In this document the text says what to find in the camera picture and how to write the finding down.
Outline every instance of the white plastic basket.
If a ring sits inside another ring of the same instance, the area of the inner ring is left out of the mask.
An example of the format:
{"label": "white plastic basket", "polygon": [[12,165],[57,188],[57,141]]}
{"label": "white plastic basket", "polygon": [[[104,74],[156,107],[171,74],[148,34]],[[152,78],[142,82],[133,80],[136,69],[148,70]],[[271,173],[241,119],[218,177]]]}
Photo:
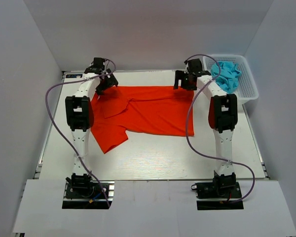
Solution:
{"label": "white plastic basket", "polygon": [[[242,72],[242,74],[239,77],[238,88],[234,94],[237,96],[239,104],[244,104],[249,100],[255,100],[259,97],[256,83],[245,57],[232,54],[212,54],[210,56],[215,58],[217,61],[229,61],[238,64],[238,69]],[[203,57],[203,64],[204,69],[210,72],[215,62],[208,57]]]}

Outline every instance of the gray wall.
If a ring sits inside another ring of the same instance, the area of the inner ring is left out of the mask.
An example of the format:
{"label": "gray wall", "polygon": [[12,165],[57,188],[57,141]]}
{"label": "gray wall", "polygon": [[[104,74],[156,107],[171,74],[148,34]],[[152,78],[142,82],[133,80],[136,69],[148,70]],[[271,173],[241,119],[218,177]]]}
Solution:
{"label": "gray wall", "polygon": [[60,80],[61,71],[23,1],[0,0],[0,237],[10,236],[50,124],[44,93]]}
{"label": "gray wall", "polygon": [[296,0],[274,0],[245,56],[259,90],[250,120],[296,226]]}
{"label": "gray wall", "polygon": [[243,55],[273,0],[25,0],[61,70],[94,56],[120,70],[182,68],[197,52]]}

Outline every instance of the teal cloth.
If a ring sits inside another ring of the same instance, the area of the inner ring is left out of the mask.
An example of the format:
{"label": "teal cloth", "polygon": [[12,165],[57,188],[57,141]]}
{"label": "teal cloth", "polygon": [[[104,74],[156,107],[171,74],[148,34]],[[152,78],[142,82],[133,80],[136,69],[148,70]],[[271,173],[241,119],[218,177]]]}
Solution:
{"label": "teal cloth", "polygon": [[[237,69],[238,64],[233,64],[233,62],[218,62],[221,67],[221,75],[216,78],[216,83],[221,89],[223,89],[228,94],[233,93],[238,87],[238,77],[241,76],[241,71]],[[215,63],[211,68],[212,76],[218,75],[219,69]]]}

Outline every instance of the white table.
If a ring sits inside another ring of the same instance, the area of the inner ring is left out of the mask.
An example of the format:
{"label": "white table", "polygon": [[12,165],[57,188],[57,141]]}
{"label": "white table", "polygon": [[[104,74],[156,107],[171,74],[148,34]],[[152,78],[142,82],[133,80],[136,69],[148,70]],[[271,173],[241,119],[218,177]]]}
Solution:
{"label": "white table", "polygon": [[[116,72],[119,85],[149,86],[173,85],[174,71]],[[72,139],[66,123],[65,97],[78,89],[79,83],[64,85],[58,103],[55,122],[63,133]],[[209,101],[204,94],[195,102],[194,132],[191,142],[205,154],[215,155],[215,139],[208,125]],[[128,141],[103,154],[92,134],[89,139],[90,166],[100,180],[182,180],[212,179],[216,162],[194,153],[185,137],[157,136],[126,132]],[[264,178],[259,153],[246,114],[238,108],[238,124],[233,135],[233,160],[250,166],[257,178]],[[64,139],[51,129],[46,143],[40,179],[65,179],[74,164],[74,152]],[[251,178],[244,167],[234,166],[237,178]]]}

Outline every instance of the red t-shirt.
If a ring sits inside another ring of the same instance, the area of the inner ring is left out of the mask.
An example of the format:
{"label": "red t-shirt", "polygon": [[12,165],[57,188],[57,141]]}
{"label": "red t-shirt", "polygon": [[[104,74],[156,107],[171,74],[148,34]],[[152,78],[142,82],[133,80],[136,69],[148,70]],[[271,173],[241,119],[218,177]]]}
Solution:
{"label": "red t-shirt", "polygon": [[[91,132],[103,153],[128,139],[126,130],[156,135],[185,136],[185,120],[194,93],[172,86],[111,87],[91,101]],[[188,134],[194,135],[193,114]]]}

